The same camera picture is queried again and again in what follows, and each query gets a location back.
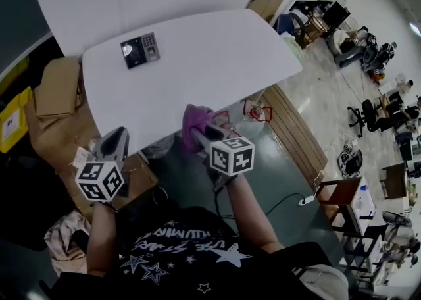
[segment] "ceiling light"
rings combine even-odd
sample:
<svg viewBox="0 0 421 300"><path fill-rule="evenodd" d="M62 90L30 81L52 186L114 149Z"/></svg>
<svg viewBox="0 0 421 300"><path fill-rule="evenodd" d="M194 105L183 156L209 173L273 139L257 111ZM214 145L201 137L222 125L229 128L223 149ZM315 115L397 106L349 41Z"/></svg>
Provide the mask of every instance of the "ceiling light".
<svg viewBox="0 0 421 300"><path fill-rule="evenodd" d="M412 29L412 31L418 36L418 37L421 37L421 32L420 32L420 29L418 29L418 27L415 25L415 24L413 24L413 23L409 23L409 25L410 25L410 28Z"/></svg>

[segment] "qr-like black and white pattern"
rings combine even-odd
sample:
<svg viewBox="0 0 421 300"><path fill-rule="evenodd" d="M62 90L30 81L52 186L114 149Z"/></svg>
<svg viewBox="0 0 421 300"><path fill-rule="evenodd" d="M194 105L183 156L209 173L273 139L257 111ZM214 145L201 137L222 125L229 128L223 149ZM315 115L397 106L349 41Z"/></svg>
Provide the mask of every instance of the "qr-like black and white pattern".
<svg viewBox="0 0 421 300"><path fill-rule="evenodd" d="M96 180L101 173L103 163L86 163L82 172L79 175L79 179L83 180Z"/></svg>
<svg viewBox="0 0 421 300"><path fill-rule="evenodd" d="M212 165L228 172L228 160L230 159L230 154L226 151L223 151L218 148L212 148Z"/></svg>
<svg viewBox="0 0 421 300"><path fill-rule="evenodd" d="M250 145L250 143L244 141L243 139L227 139L226 141L222 141L222 143L231 149L239 149Z"/></svg>
<svg viewBox="0 0 421 300"><path fill-rule="evenodd" d="M251 163L252 156L253 156L252 149L246 149L244 151L239 151L238 153L235 153L232 173L235 174L236 172L250 168L252 165Z"/></svg>
<svg viewBox="0 0 421 300"><path fill-rule="evenodd" d="M103 180L105 189L107 190L111 198L117 192L122 183L123 180L120 174L118 173L116 167L114 167Z"/></svg>
<svg viewBox="0 0 421 300"><path fill-rule="evenodd" d="M88 199L94 199L96 201L106 201L107 198L104 196L99 186L94 183L79 183Z"/></svg>

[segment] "forearm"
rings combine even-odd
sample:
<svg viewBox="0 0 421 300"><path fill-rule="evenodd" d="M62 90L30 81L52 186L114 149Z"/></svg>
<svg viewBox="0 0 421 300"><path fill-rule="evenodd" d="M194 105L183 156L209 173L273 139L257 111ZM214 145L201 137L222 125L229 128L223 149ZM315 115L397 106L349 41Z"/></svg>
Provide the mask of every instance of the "forearm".
<svg viewBox="0 0 421 300"><path fill-rule="evenodd" d="M104 276L116 258L115 214L102 203L94 206L86 256L87 273L96 276Z"/></svg>
<svg viewBox="0 0 421 300"><path fill-rule="evenodd" d="M228 184L228 195L241 236L269 253L284 248L243 175Z"/></svg>

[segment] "purple cloth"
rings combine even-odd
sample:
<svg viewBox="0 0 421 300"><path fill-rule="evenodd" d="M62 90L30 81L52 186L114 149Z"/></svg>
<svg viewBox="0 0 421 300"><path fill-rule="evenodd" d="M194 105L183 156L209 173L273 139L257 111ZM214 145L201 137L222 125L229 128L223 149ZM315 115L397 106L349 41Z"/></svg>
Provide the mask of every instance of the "purple cloth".
<svg viewBox="0 0 421 300"><path fill-rule="evenodd" d="M187 105L183 115L183 146L189 153L197 153L201 148L195 142L191 135L192 128L198 129L201 133L205 133L206 125L212 121L214 111L208 107Z"/></svg>

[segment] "white cube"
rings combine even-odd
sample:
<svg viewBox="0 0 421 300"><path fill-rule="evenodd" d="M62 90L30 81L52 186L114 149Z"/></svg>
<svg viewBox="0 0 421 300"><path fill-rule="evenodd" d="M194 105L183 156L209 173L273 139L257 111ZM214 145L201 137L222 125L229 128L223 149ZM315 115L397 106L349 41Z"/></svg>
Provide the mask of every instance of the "white cube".
<svg viewBox="0 0 421 300"><path fill-rule="evenodd" d="M210 167L234 176L253 169L255 145L246 137L236 137L209 145Z"/></svg>
<svg viewBox="0 0 421 300"><path fill-rule="evenodd" d="M116 162L86 162L78 170L76 183L86 199L109 202L124 180Z"/></svg>

